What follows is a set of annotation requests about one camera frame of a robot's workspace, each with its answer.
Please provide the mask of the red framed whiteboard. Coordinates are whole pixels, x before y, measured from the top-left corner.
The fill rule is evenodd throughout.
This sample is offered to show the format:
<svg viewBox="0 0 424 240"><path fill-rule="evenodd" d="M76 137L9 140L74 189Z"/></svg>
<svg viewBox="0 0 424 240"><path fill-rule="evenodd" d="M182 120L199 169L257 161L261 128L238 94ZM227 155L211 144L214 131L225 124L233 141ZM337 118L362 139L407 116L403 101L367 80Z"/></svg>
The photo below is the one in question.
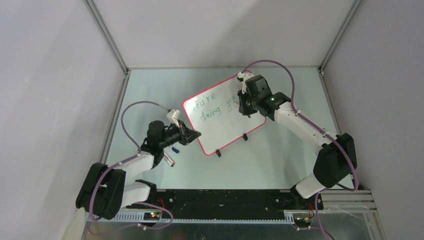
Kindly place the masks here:
<svg viewBox="0 0 424 240"><path fill-rule="evenodd" d="M197 140L204 155L214 155L266 123L259 113L250 117L239 113L234 102L239 104L237 93L241 88L234 75L182 102L192 129L201 133Z"/></svg>

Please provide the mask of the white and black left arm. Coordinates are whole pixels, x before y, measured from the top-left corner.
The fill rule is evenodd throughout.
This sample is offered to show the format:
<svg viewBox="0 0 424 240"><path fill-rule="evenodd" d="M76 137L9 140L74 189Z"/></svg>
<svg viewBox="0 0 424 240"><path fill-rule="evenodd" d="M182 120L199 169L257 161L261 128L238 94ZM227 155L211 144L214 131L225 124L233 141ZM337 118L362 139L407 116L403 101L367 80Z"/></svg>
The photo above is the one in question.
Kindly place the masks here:
<svg viewBox="0 0 424 240"><path fill-rule="evenodd" d="M136 202L153 208L158 202L156 185L136 176L158 166L165 148L175 143L186 146L201 135L181 120L169 126L160 120L152 121L135 155L113 165L97 162L90 167L76 197L76 208L84 209L93 221L111 220L121 208Z"/></svg>

